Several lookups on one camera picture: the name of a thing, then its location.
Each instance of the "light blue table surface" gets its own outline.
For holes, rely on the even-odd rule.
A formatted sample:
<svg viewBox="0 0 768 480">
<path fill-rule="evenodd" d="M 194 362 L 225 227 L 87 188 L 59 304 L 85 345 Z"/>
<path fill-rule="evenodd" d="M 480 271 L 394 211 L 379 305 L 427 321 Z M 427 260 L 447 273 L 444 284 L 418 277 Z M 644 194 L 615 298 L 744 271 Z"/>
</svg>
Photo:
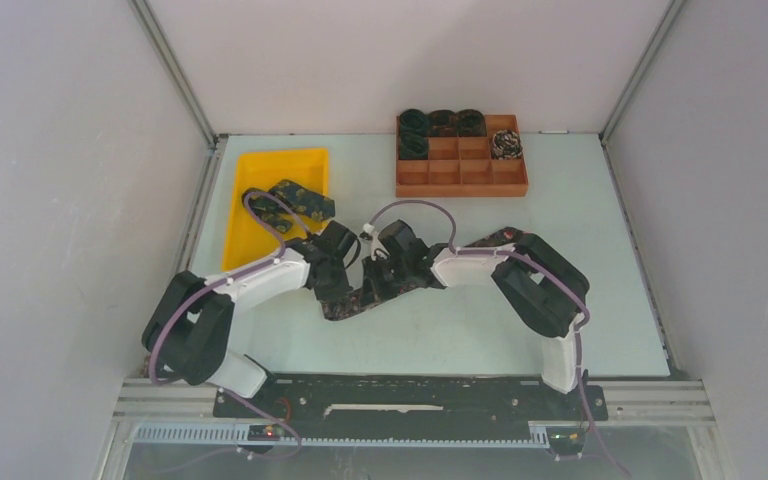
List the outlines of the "light blue table surface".
<svg viewBox="0 0 768 480">
<path fill-rule="evenodd" d="M 590 280 L 593 318 L 583 329 L 584 364 L 597 376 L 669 374 L 656 322 L 596 135 L 523 135 L 530 187 L 521 198 L 443 198 L 458 221 L 456 244 L 504 227 L 537 233 Z M 237 159 L 252 151 L 324 147 L 336 220 L 355 232 L 393 200 L 393 135 L 232 136 L 191 265 L 220 271 Z M 449 223 L 434 209 L 397 207 L 426 243 L 444 242 Z M 349 271 L 357 286 L 360 262 Z M 495 288 L 406 294 L 369 312 L 329 322 L 313 292 L 283 294 L 236 312 L 229 347 L 276 372 L 533 375 L 542 369 L 538 335 Z"/>
</svg>

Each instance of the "camouflage pouch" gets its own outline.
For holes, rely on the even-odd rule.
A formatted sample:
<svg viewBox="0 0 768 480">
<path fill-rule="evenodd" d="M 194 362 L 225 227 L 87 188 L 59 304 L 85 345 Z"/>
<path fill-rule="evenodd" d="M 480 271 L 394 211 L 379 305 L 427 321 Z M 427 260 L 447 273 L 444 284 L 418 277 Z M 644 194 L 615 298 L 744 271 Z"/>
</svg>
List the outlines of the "camouflage pouch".
<svg viewBox="0 0 768 480">
<path fill-rule="evenodd" d="M 513 130 L 500 130 L 493 134 L 490 147 L 493 159 L 522 158 L 522 141 Z"/>
<path fill-rule="evenodd" d="M 451 110 L 434 110 L 428 114 L 429 137 L 457 137 L 458 114 Z"/>
<path fill-rule="evenodd" d="M 281 199 L 294 212 L 315 222 L 334 218 L 337 213 L 334 200 L 312 192 L 292 180 L 281 180 L 269 189 L 269 193 Z"/>
<path fill-rule="evenodd" d="M 263 190 L 250 188 L 243 193 L 240 201 L 244 202 L 246 195 L 252 192 L 263 192 Z M 266 222 L 267 225 L 271 226 L 279 233 L 287 233 L 293 228 L 293 222 L 281 216 L 281 214 L 284 213 L 284 209 L 264 196 L 253 196 L 249 199 L 249 207 L 251 207 L 252 212 L 257 215 L 257 218 Z"/>
</svg>

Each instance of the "wooden organizer tray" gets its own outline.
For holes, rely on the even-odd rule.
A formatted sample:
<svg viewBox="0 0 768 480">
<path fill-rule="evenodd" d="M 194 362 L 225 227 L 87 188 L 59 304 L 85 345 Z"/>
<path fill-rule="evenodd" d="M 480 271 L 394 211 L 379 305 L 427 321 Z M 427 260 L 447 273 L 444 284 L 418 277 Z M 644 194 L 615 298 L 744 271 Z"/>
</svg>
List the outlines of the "wooden organizer tray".
<svg viewBox="0 0 768 480">
<path fill-rule="evenodd" d="M 396 160 L 397 197 L 521 197 L 525 159 L 492 160 L 499 130 L 519 132 L 515 115 L 485 115 L 486 137 L 430 137 L 428 160 Z"/>
</svg>

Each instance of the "patterned cloth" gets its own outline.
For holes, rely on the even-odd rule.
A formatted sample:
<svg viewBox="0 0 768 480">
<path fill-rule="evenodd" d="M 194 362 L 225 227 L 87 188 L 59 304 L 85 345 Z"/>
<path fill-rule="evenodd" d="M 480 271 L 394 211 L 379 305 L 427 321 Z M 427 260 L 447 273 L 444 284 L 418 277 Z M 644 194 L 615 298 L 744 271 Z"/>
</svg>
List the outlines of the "patterned cloth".
<svg viewBox="0 0 768 480">
<path fill-rule="evenodd" d="M 500 130 L 493 134 L 490 150 L 494 159 L 522 158 L 522 141 L 513 130 Z"/>
<path fill-rule="evenodd" d="M 287 233 L 293 229 L 293 222 L 285 216 L 281 216 L 277 213 L 270 212 L 254 212 L 255 215 L 270 227 L 278 231 L 278 233 Z"/>
<path fill-rule="evenodd" d="M 334 200 L 312 192 L 292 180 L 281 180 L 269 189 L 269 193 L 286 203 L 292 211 L 304 215 L 314 222 L 334 218 L 334 215 L 337 214 Z"/>
<path fill-rule="evenodd" d="M 428 139 L 415 133 L 399 134 L 399 160 L 428 160 Z"/>
<path fill-rule="evenodd" d="M 478 110 L 461 110 L 458 112 L 459 137 L 486 137 L 487 124 L 484 115 Z"/>
<path fill-rule="evenodd" d="M 434 110 L 428 114 L 431 129 L 429 137 L 457 137 L 458 114 L 451 110 Z"/>
<path fill-rule="evenodd" d="M 399 133 L 410 132 L 420 137 L 428 136 L 428 117 L 421 110 L 411 108 L 399 115 Z"/>
<path fill-rule="evenodd" d="M 240 201 L 245 202 L 246 195 L 250 193 L 263 193 L 263 190 L 259 188 L 250 188 L 243 192 Z M 255 212 L 281 213 L 284 211 L 280 205 L 262 195 L 252 195 L 252 198 L 249 199 L 249 206 Z"/>
</svg>

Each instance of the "white wall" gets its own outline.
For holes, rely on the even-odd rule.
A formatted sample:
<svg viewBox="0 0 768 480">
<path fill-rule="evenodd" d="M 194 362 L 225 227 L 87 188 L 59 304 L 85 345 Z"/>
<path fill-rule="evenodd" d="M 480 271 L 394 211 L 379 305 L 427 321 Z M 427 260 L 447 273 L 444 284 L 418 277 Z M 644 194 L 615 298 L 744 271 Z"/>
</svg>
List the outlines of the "white wall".
<svg viewBox="0 0 768 480">
<path fill-rule="evenodd" d="M 669 0 L 151 3 L 218 132 L 391 132 L 408 107 L 598 132 Z"/>
<path fill-rule="evenodd" d="M 768 2 L 689 2 L 610 152 L 679 360 L 768 478 Z"/>
<path fill-rule="evenodd" d="M 205 152 L 126 1 L 0 2 L 0 479 L 91 475 Z"/>
</svg>

